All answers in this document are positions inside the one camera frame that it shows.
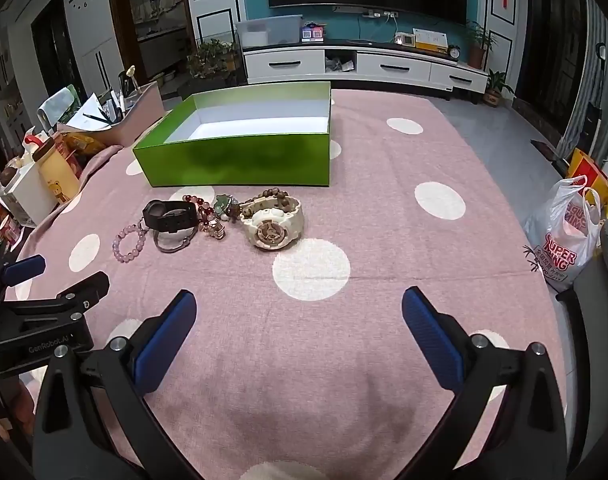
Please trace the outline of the yellow white box on cabinet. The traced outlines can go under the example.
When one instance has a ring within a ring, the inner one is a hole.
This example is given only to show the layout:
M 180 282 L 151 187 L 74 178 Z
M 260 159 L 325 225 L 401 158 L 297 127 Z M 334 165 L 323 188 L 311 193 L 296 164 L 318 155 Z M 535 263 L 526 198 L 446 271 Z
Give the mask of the yellow white box on cabinet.
M 415 47 L 423 51 L 447 54 L 449 49 L 448 37 L 445 32 L 415 28 L 412 32 Z

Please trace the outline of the clear plastic storage bin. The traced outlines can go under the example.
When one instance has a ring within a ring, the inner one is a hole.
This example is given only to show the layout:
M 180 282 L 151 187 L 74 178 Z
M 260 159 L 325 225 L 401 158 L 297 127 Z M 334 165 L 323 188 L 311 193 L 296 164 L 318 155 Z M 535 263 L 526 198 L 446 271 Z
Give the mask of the clear plastic storage bin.
M 255 18 L 235 24 L 243 49 L 297 44 L 301 40 L 301 14 Z

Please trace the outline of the pink polka dot tablecloth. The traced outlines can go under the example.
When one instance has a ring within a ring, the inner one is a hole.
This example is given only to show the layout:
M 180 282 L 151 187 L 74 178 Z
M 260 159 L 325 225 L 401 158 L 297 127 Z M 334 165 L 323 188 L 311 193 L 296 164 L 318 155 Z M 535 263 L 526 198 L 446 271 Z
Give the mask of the pink polka dot tablecloth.
M 116 261 L 116 234 L 150 200 L 185 196 L 152 188 L 126 148 L 39 237 L 44 274 L 7 292 L 50 298 L 108 274 L 87 315 L 103 347 L 190 290 L 197 322 L 148 402 L 208 479 L 395 477 L 451 398 L 401 316 L 410 286 L 500 347 L 542 342 L 566 376 L 524 254 L 523 221 L 555 182 L 534 130 L 506 108 L 351 90 L 333 93 L 331 118 L 332 182 L 296 190 L 296 244 L 262 252 L 231 224 L 222 240 Z

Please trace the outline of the red yellow gift bag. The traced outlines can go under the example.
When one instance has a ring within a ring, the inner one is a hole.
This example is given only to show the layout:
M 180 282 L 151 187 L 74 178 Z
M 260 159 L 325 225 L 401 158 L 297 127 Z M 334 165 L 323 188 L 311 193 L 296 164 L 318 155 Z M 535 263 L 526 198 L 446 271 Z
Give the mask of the red yellow gift bag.
M 587 182 L 584 186 L 593 188 L 600 196 L 603 206 L 608 204 L 608 179 L 596 162 L 579 148 L 573 150 L 566 177 L 576 178 L 584 176 Z

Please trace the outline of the potted plant on cabinet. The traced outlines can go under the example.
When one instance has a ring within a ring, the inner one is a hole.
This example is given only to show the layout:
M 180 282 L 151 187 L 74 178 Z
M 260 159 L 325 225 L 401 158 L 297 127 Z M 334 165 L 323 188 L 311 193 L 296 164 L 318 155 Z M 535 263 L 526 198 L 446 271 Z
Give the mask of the potted plant on cabinet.
M 466 22 L 465 32 L 468 39 L 468 65 L 481 70 L 496 40 L 491 32 L 475 21 Z

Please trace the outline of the floor potted plant right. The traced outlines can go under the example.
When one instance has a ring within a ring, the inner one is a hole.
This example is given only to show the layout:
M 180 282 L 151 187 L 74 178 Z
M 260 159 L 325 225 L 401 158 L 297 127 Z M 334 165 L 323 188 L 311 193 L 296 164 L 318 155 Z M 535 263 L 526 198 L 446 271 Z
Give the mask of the floor potted plant right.
M 514 96 L 514 89 L 506 82 L 506 73 L 490 70 L 484 97 L 484 102 L 491 107 L 498 107 L 502 101 L 503 91 L 508 91 Z

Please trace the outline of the black wristwatch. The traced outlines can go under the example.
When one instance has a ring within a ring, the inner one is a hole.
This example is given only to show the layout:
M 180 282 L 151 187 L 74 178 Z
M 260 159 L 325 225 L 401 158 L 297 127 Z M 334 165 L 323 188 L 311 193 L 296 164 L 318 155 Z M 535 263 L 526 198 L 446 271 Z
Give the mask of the black wristwatch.
M 142 215 L 144 224 L 156 232 L 177 233 L 197 227 L 197 208 L 183 200 L 151 200 Z

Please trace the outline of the white tv cabinet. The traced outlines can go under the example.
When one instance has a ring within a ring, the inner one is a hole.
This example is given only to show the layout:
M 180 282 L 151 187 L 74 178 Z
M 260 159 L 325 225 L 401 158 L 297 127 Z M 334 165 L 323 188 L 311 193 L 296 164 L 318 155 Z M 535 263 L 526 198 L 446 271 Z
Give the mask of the white tv cabinet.
M 488 74 L 455 61 L 364 44 L 295 44 L 243 53 L 249 84 L 278 81 L 360 81 L 482 94 Z

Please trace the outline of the yellow bear carton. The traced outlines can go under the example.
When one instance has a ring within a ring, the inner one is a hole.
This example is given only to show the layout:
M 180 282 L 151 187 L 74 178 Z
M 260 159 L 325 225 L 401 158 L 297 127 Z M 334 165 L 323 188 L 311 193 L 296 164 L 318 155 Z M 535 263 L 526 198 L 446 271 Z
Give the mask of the yellow bear carton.
M 66 204 L 80 192 L 80 179 L 65 157 L 58 151 L 56 142 L 49 138 L 33 153 L 42 180 L 59 204 Z

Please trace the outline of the green cardboard box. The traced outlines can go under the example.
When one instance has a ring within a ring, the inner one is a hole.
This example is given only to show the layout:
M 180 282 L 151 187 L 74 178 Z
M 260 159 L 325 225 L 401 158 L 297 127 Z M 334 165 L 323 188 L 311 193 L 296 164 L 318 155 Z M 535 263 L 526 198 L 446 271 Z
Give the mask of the green cardboard box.
M 328 186 L 330 148 L 331 86 L 305 81 L 193 94 L 133 152 L 153 188 Z

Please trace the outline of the white plastic shopping bag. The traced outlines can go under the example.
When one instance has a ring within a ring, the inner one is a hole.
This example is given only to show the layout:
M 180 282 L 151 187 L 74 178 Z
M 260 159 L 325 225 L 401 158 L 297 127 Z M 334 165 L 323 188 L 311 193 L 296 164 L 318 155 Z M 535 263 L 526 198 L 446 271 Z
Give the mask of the white plastic shopping bag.
M 596 252 L 600 196 L 586 176 L 562 179 L 526 219 L 524 230 L 544 279 L 558 292 L 569 289 Z

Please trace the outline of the potted green plant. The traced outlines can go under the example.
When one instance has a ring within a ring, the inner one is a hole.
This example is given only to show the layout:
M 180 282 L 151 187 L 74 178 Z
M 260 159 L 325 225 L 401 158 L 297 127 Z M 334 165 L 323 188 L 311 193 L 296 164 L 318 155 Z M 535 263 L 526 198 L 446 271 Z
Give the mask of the potted green plant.
M 215 38 L 204 40 L 188 56 L 187 67 L 195 79 L 238 84 L 241 68 L 238 44 Z

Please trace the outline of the small black alarm clock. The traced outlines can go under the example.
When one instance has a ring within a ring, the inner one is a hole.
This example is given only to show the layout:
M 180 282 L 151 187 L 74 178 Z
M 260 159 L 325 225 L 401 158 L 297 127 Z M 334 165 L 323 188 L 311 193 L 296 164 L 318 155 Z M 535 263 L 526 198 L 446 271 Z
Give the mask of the small black alarm clock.
M 448 48 L 448 56 L 450 60 L 458 62 L 461 58 L 461 49 L 458 46 L 450 46 Z

